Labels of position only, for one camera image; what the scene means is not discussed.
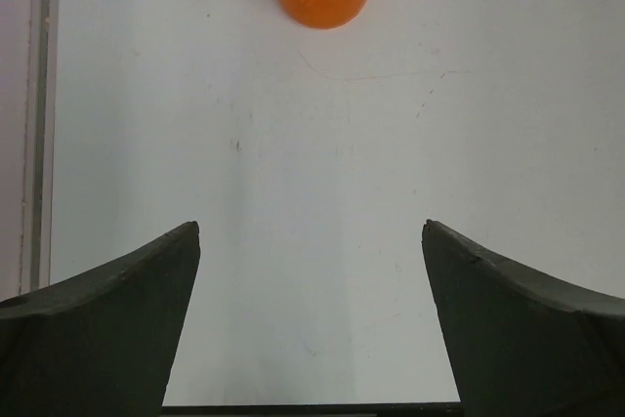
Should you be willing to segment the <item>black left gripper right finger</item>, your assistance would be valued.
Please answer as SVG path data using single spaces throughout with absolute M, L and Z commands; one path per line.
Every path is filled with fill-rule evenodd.
M 621 416 L 624 301 L 422 231 L 426 271 L 468 416 Z

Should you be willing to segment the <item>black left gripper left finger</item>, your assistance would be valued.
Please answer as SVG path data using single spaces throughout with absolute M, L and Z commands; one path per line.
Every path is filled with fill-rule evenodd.
M 186 222 L 1 304 L 4 416 L 157 416 L 200 260 Z

